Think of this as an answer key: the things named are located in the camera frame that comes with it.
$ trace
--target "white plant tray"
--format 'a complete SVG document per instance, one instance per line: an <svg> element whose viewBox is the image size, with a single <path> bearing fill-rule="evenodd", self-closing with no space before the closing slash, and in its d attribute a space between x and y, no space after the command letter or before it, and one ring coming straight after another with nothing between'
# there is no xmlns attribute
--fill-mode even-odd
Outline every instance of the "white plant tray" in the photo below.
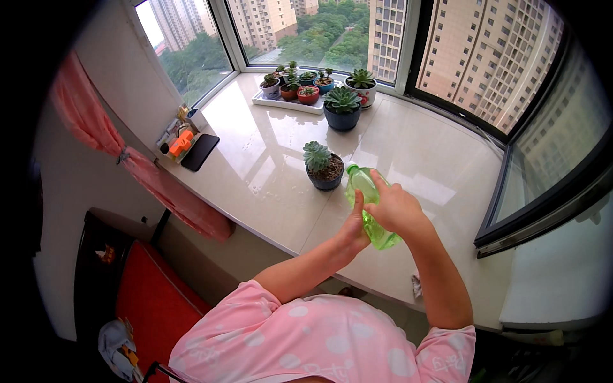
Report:
<svg viewBox="0 0 613 383"><path fill-rule="evenodd" d="M334 86L341 86L340 81L334 81ZM313 105L305 105L301 104L300 101L292 100L285 101L282 97L277 98L276 100L268 100L264 98L264 92L259 90L252 98L251 102L254 105L265 105L268 107L278 107L285 108L291 110L298 110L300 112L312 113L314 115L321 115L324 113L324 98L322 96L319 97L317 102Z"/></svg>

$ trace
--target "potted succulent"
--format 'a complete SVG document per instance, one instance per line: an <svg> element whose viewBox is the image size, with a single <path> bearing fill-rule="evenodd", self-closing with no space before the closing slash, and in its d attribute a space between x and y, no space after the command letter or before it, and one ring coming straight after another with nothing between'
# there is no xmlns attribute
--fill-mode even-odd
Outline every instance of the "potted succulent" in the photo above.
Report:
<svg viewBox="0 0 613 383"><path fill-rule="evenodd" d="M324 77L324 73L319 71L319 78L313 82L315 86L319 88L319 94L326 94L331 91L332 88L334 88L334 80L330 78L330 74L332 74L332 69L326 69L326 73L328 76Z"/></svg>
<svg viewBox="0 0 613 383"><path fill-rule="evenodd" d="M314 85L306 85L298 88L298 101L301 104L313 105L319 100L319 88Z"/></svg>
<svg viewBox="0 0 613 383"><path fill-rule="evenodd" d="M377 83L372 72L366 69L354 69L353 73L345 79L345 85L362 98L362 109L370 108L375 102Z"/></svg>
<svg viewBox="0 0 613 383"><path fill-rule="evenodd" d="M335 131L350 131L362 113L362 98L345 86L336 87L324 96L324 115Z"/></svg>
<svg viewBox="0 0 613 383"><path fill-rule="evenodd" d="M281 83L279 85L285 84L285 79L283 78L284 71L285 71L285 67L283 65L279 65L278 67L276 67L275 71L272 72L272 74L275 75L276 78L281 80Z"/></svg>
<svg viewBox="0 0 613 383"><path fill-rule="evenodd" d="M274 74L264 76L264 81L260 84L260 89L264 92L264 98L268 100L276 100L281 95L279 84L281 80L275 77Z"/></svg>
<svg viewBox="0 0 613 383"><path fill-rule="evenodd" d="M289 62L289 64L287 65L283 73L281 73L281 75L283 76L285 81L287 81L287 78L290 74L297 75L299 70L300 70L300 67L297 65L297 63L294 60L292 60Z"/></svg>
<svg viewBox="0 0 613 383"><path fill-rule="evenodd" d="M338 187L343 177L343 160L330 153L327 146L311 141L302 148L306 164L306 174L317 190L332 191Z"/></svg>
<svg viewBox="0 0 613 383"><path fill-rule="evenodd" d="M290 75L284 85L281 86L281 97L285 101L296 100L298 98L298 88L300 83L295 75Z"/></svg>
<svg viewBox="0 0 613 383"><path fill-rule="evenodd" d="M298 80L300 81L300 85L305 86L313 85L313 80L315 80L315 78L317 78L315 72L304 72L298 77Z"/></svg>

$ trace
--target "white countertop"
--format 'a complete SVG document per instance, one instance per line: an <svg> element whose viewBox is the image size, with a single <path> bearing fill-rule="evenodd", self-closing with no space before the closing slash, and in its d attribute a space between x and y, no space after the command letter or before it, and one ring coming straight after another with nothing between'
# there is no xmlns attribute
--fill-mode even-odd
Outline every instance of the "white countertop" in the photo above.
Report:
<svg viewBox="0 0 613 383"><path fill-rule="evenodd" d="M297 256L330 238L350 212L346 175L333 192L307 177L302 147L316 140L345 162L377 168L420 201L468 288L475 324L499 329L511 256L476 259L473 245L490 202L501 158L468 129L417 105L378 93L355 129L339 134L324 115L252 105L262 74L240 74L203 109L205 133L220 141L193 173L159 163L211 206ZM419 311L411 275L416 267L401 242L362 251L336 277Z"/></svg>

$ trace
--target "polka dot shirt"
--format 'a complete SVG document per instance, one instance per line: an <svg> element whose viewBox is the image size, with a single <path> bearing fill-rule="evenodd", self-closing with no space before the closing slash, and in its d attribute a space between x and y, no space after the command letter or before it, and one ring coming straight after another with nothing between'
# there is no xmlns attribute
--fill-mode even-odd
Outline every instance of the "polka dot shirt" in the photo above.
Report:
<svg viewBox="0 0 613 383"><path fill-rule="evenodd" d="M355 298L315 295L282 305L243 282L183 335L169 366L207 383L468 381L473 326L433 327L419 347L381 310Z"/></svg>

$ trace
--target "person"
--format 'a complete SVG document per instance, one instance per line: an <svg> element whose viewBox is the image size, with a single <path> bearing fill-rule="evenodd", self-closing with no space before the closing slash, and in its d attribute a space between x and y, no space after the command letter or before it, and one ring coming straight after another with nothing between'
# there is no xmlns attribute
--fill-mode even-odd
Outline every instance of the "person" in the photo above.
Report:
<svg viewBox="0 0 613 383"><path fill-rule="evenodd" d="M476 334L466 287L417 199L371 175L378 205L356 190L334 237L241 283L177 342L169 366L206 383L467 382ZM370 244L362 209L402 237L419 270L431 329L417 348L358 299L300 298Z"/></svg>

